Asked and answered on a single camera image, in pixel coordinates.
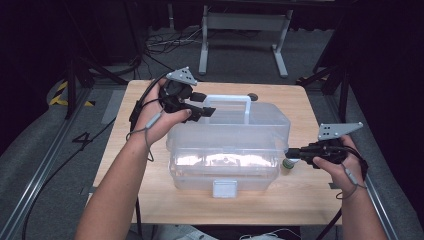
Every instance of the box handle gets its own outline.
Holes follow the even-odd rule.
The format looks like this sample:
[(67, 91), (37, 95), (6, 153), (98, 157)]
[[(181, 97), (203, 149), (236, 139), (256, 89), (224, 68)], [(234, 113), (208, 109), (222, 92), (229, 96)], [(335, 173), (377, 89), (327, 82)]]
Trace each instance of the box handle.
[[(203, 101), (205, 107), (210, 107), (211, 102), (245, 102), (244, 124), (249, 124), (250, 106), (252, 100), (245, 95), (208, 95)], [(206, 123), (209, 123), (209, 118), (205, 118)]]

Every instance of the table top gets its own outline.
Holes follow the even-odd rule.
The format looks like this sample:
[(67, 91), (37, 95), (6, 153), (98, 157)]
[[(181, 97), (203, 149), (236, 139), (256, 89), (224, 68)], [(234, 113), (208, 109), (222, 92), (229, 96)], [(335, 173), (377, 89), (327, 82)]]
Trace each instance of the table top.
[[(129, 116), (149, 81), (131, 81), (99, 166), (98, 186), (125, 143)], [(302, 147), (317, 141), (318, 123), (305, 90), (300, 86), (205, 83), (194, 91), (205, 94), (246, 95), (255, 93), (258, 102), (275, 104), (291, 121), (289, 146)], [(331, 177), (300, 161), (283, 170), (266, 191), (239, 191), (237, 198), (213, 198), (210, 191), (179, 190), (168, 170), (170, 154), (166, 136), (153, 144), (155, 162), (148, 162), (139, 192), (141, 221), (155, 224), (236, 225), (324, 225), (341, 207), (330, 189)]]

